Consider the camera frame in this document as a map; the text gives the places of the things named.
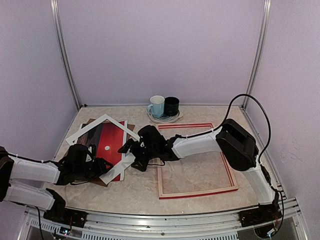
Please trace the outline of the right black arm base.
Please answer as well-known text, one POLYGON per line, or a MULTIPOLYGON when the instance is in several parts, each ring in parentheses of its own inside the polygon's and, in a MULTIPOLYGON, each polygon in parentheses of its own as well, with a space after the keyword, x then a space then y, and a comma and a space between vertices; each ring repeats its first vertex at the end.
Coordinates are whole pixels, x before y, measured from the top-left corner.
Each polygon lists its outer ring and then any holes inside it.
POLYGON ((283 217, 279 206, 279 193, 276 192, 271 204, 258 204, 257 208, 242 210, 239 212, 239 220, 242 227, 263 224, 283 217))

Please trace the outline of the red and wood picture frame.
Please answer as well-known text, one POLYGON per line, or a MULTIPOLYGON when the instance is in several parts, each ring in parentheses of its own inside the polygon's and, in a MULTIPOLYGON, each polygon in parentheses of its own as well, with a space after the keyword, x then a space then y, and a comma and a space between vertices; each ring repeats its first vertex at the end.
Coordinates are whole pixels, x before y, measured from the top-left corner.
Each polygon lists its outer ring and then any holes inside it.
POLYGON ((212 196, 237 191, 234 171, 220 151, 188 156, 157 167, 160 200, 212 196))

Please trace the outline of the white mat board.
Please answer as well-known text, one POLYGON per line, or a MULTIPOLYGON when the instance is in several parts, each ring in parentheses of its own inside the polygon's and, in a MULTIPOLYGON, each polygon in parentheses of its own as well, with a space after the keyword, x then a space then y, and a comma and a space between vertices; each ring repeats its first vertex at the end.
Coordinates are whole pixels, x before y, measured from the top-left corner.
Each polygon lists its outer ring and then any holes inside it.
MULTIPOLYGON (((65 141, 68 143, 69 146, 72 146, 75 144, 75 141, 93 129, 94 127, 100 125, 104 121, 109 121, 113 125, 117 126, 119 129, 121 129, 124 132, 124 136, 126 137, 127 134, 129 134, 133 139, 139 141, 140 137, 138 134, 130 130, 126 127, 126 125, 120 124, 117 120, 113 119, 107 114, 104 114, 94 120, 93 122, 87 124, 85 127, 80 128, 76 133, 72 134, 71 136, 67 137, 65 141)), ((126 168, 128 168, 135 160, 135 157, 132 153, 123 153, 121 155, 124 157, 120 162, 118 162, 108 173, 101 175, 99 178, 107 185, 109 184, 114 178, 116 178, 118 175, 120 175, 122 172, 125 171, 126 168)))

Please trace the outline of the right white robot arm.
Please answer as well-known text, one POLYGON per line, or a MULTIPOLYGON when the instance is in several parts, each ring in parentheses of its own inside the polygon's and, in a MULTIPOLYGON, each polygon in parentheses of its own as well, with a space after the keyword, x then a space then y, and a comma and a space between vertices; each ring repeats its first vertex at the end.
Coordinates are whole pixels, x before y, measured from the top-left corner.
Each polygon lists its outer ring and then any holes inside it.
POLYGON ((169 139, 155 126, 147 125, 138 132, 139 140, 129 139, 119 150, 134 156, 132 167, 144 172, 149 161, 159 158, 163 162, 178 161, 189 156, 221 152, 228 164, 241 172, 252 187, 259 205, 256 218, 266 222, 275 212, 279 194, 272 186, 271 176, 261 164, 255 138, 236 121, 228 118, 220 126, 194 135, 175 135, 169 139))

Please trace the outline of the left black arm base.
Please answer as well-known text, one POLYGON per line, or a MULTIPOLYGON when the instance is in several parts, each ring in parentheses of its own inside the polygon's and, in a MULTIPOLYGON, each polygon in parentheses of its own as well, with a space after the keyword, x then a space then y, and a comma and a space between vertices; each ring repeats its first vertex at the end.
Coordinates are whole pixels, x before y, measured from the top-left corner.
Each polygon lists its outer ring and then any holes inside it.
POLYGON ((53 196, 54 202, 52 207, 44 212, 43 218, 70 227, 84 228, 88 213, 66 208, 66 201, 57 192, 49 188, 46 190, 53 196))

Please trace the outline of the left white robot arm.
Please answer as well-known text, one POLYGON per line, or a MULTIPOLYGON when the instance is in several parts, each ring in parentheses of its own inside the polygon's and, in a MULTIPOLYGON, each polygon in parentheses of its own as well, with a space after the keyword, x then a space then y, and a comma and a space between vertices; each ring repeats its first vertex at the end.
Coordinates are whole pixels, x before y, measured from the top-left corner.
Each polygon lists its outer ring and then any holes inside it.
POLYGON ((96 156, 96 146, 74 144, 59 161, 35 160, 0 148, 0 199, 49 211, 63 223, 70 218, 65 201, 51 189, 37 188, 24 181, 56 186, 88 183, 113 168, 113 164, 96 156))

